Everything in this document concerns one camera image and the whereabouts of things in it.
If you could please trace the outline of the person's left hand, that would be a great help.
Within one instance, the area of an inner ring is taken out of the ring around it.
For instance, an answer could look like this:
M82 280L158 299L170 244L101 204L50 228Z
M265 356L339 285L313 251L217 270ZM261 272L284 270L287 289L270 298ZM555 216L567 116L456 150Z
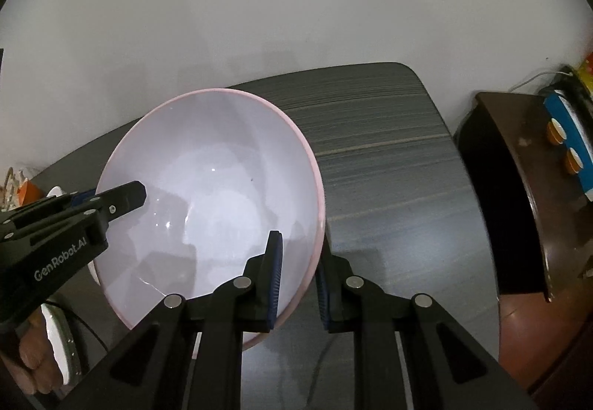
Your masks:
M4 353L1 354L1 359L25 395L34 395L37 392L48 394L62 386L62 374L54 358L41 309L37 309L28 318L28 328L20 337L18 352L20 363Z

